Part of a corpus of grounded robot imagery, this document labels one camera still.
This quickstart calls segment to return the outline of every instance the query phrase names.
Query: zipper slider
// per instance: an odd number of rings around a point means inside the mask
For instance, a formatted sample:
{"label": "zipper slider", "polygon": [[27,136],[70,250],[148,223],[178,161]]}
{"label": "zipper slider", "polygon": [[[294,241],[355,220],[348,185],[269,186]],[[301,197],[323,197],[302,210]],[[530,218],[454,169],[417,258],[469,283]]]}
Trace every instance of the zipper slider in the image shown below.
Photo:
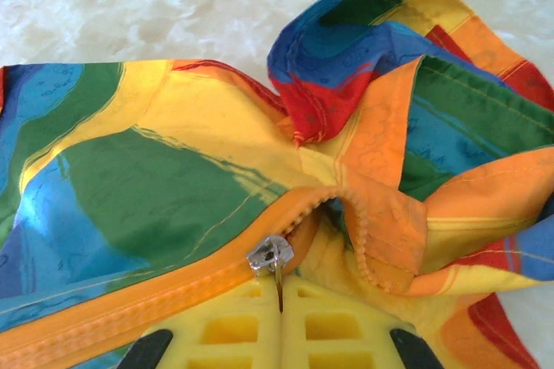
{"label": "zipper slider", "polygon": [[283,268],[293,258],[293,247],[283,236],[278,235],[265,237],[247,254],[254,275],[260,277],[274,274],[280,312],[283,312]]}

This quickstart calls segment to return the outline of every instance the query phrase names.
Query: zipper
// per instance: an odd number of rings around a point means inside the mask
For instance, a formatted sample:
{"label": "zipper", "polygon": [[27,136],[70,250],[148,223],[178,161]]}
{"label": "zipper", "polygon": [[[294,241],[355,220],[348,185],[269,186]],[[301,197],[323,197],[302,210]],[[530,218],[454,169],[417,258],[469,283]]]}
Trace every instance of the zipper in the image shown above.
{"label": "zipper", "polygon": [[279,311],[283,312],[283,268],[294,258],[291,244],[283,236],[268,236],[247,255],[256,277],[274,274]]}
{"label": "zipper", "polygon": [[[268,272],[267,263],[256,265],[255,257],[248,257],[261,237],[281,237],[280,256],[288,258],[283,273],[290,272],[306,256],[319,227],[314,211],[335,197],[344,201],[347,221],[360,235],[359,227],[366,225],[364,203],[353,191],[291,189],[240,236],[201,261],[1,333],[0,367],[67,368],[128,344],[153,324],[237,287],[255,272]],[[258,267],[254,273],[253,261]]]}

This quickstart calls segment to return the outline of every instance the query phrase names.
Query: bag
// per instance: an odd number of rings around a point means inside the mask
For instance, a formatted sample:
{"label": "bag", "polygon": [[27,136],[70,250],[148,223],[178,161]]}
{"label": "bag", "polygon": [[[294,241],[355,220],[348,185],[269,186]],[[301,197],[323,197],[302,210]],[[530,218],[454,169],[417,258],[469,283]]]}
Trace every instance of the bag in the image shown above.
{"label": "bag", "polygon": [[2,69],[0,367],[115,366],[271,235],[446,368],[538,367],[494,294],[554,279],[537,69],[459,0],[320,0],[267,63]]}

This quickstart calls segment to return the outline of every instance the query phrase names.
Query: black plastic part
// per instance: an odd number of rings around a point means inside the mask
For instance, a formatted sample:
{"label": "black plastic part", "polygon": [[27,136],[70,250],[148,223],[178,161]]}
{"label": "black plastic part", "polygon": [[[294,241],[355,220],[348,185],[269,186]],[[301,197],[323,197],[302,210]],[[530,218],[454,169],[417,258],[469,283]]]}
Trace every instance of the black plastic part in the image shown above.
{"label": "black plastic part", "polygon": [[427,342],[421,337],[401,328],[390,330],[390,337],[406,369],[444,369]]}
{"label": "black plastic part", "polygon": [[165,328],[138,339],[119,362],[117,369],[156,369],[171,339],[173,333]]}

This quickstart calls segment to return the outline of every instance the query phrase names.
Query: zipper teeth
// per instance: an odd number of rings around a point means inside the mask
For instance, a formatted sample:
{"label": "zipper teeth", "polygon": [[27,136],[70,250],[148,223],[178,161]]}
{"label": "zipper teeth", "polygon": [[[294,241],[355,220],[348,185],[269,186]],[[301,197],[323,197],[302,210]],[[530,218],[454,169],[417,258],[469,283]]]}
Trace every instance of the zipper teeth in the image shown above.
{"label": "zipper teeth", "polygon": [[355,211],[357,226],[356,232],[351,235],[352,248],[354,248],[354,257],[361,276],[368,282],[378,285],[378,281],[368,268],[365,255],[365,245],[368,237],[369,218],[367,217],[365,201],[354,191],[351,193],[351,201]]}
{"label": "zipper teeth", "polygon": [[[356,225],[358,227],[358,239],[356,246],[359,251],[364,251],[364,237],[367,234],[367,218],[364,214],[364,202],[354,191],[341,187],[329,187],[326,192],[319,194],[296,218],[285,228],[281,234],[291,243],[296,239],[297,229],[302,222],[312,211],[317,209],[322,203],[331,198],[343,198],[349,202],[355,211]],[[0,362],[6,364],[19,363],[17,366],[10,367],[36,367],[53,363],[54,360],[67,356],[70,353],[77,353],[79,350],[91,346],[95,343],[107,340],[119,333],[124,333],[134,328],[152,323],[156,320],[169,318],[174,313],[184,310],[189,307],[203,302],[209,295],[203,293],[200,287],[212,284],[210,292],[213,292],[213,285],[219,286],[217,290],[220,294],[236,287],[248,278],[233,278],[227,274],[232,274],[244,263],[240,260],[230,264],[228,267],[208,275],[191,284],[174,288],[169,292],[163,293],[146,301],[132,304],[122,310],[116,311],[109,315],[100,317],[96,321],[85,323],[80,327],[75,327],[69,331],[59,333],[54,337],[39,341],[34,345],[29,345],[20,350],[3,356]],[[188,295],[187,301],[183,301],[183,297]]]}

